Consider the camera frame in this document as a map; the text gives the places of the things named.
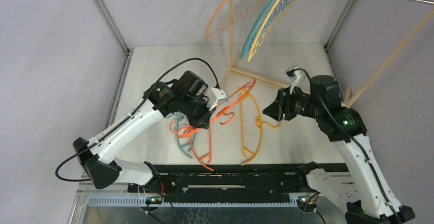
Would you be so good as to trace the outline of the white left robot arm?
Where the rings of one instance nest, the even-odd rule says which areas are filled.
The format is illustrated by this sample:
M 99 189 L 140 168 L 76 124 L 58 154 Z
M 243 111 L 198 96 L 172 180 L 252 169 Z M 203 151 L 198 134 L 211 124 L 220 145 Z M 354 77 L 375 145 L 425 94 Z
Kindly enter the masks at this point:
M 208 87 L 202 78 L 186 71 L 179 79 L 153 84 L 125 116 L 88 140 L 77 138 L 73 147 L 96 189 L 133 183 L 153 192 L 160 178 L 151 163 L 129 162 L 117 154 L 141 132 L 171 114 L 183 114 L 193 128 L 208 129 L 211 115 L 227 99 L 228 94 L 219 86 Z

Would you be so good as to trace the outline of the pale yellow wavy hanger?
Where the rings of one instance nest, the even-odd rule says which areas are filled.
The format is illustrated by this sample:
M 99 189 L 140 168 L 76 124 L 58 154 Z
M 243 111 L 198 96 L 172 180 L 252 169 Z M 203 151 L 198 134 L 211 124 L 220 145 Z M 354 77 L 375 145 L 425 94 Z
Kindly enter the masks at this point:
M 240 53 L 240 59 L 250 61 L 268 35 L 297 0 L 268 0 L 255 20 Z

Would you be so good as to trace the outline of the yellow-orange plastic hanger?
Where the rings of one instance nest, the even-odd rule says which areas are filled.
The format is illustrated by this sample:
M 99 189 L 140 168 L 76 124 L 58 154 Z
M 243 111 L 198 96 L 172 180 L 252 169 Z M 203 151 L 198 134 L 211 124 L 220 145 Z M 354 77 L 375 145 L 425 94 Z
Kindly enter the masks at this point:
M 264 125 L 267 125 L 272 129 L 278 129 L 281 126 L 281 122 L 278 122 L 276 125 L 273 125 L 268 121 L 264 121 L 262 119 L 262 115 L 260 113 L 259 105 L 256 99 L 250 93 L 247 92 L 243 93 L 243 95 L 245 95 L 243 98 L 241 97 L 242 95 L 240 95 L 240 102 L 238 104 L 240 110 L 242 156 L 245 158 L 245 160 L 241 162 L 241 166 L 250 164 L 260 152 L 263 143 Z M 244 113 L 243 113 L 243 101 L 245 99 L 251 99 L 257 111 L 257 116 L 255 118 L 255 126 L 259 131 L 259 137 L 258 137 L 258 145 L 255 152 L 251 151 L 246 147 L 246 137 L 245 137 L 246 133 L 245 133 L 245 123 L 244 123 Z

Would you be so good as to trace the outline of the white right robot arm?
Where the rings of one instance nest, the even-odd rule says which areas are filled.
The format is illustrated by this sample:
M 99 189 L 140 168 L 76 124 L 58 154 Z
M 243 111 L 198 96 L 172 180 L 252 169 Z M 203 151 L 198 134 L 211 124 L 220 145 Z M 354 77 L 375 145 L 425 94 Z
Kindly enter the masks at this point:
M 315 162 L 297 169 L 298 189 L 321 193 L 342 211 L 347 223 L 405 223 L 414 219 L 413 209 L 401 204 L 386 182 L 360 114 L 342 106 L 337 81 L 319 75 L 309 83 L 310 92 L 304 93 L 294 78 L 290 87 L 277 91 L 263 114 L 275 121 L 296 116 L 314 119 L 343 158 L 356 191 L 331 179 Z

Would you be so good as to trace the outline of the light blue wavy hanger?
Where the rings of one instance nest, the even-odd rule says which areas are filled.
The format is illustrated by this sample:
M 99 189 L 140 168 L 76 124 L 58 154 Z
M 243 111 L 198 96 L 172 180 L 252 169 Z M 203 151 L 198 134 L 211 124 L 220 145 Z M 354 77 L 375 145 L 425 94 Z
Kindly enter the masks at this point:
M 251 46 L 253 44 L 253 40 L 256 36 L 256 34 L 259 32 L 259 28 L 262 25 L 262 23 L 265 21 L 265 18 L 268 14 L 268 12 L 272 9 L 272 6 L 275 2 L 279 2 L 279 4 L 272 10 L 272 13 L 270 17 L 266 20 L 266 23 L 264 25 L 264 28 L 266 29 L 268 25 L 277 17 L 282 11 L 286 9 L 287 6 L 290 5 L 292 0 L 268 0 L 265 3 L 265 6 L 263 7 L 261 13 L 256 18 L 245 42 L 242 47 L 241 53 L 240 53 L 240 59 L 245 59 L 248 56 L 248 52 L 251 49 Z

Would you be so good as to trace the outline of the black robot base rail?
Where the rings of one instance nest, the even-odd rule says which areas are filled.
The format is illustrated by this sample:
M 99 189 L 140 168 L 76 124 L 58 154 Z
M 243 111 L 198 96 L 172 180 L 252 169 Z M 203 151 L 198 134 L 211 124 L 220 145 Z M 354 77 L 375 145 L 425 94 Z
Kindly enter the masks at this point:
M 129 193 L 161 193 L 173 204 L 285 205 L 291 194 L 313 193 L 303 173 L 322 168 L 348 172 L 343 163 L 212 165 L 155 165 L 160 177 L 149 187 L 129 184 Z

